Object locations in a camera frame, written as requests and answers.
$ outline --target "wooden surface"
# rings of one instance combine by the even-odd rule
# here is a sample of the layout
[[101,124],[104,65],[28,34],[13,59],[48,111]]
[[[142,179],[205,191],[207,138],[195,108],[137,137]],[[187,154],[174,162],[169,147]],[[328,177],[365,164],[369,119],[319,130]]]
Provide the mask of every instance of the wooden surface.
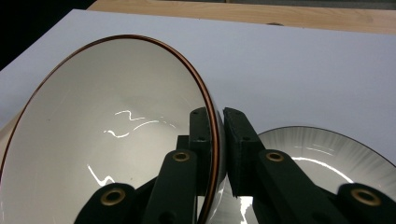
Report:
[[88,10],[396,34],[396,10],[282,7],[155,0],[97,0]]

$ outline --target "brass insert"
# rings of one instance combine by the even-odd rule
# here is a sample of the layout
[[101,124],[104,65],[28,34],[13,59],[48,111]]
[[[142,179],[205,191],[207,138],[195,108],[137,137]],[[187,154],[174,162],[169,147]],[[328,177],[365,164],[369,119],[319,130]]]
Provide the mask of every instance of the brass insert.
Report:
[[125,198],[125,191],[123,189],[114,188],[106,191],[102,195],[100,201],[103,205],[112,206],[122,202],[124,198]]
[[190,155],[185,152],[177,152],[173,155],[175,161],[187,161],[190,159]]
[[284,160],[284,157],[282,156],[282,154],[277,153],[277,152],[269,152],[266,154],[266,157],[270,161],[283,161]]
[[360,203],[364,203],[370,206],[379,206],[381,200],[368,189],[353,189],[350,191],[353,198],[355,198]]

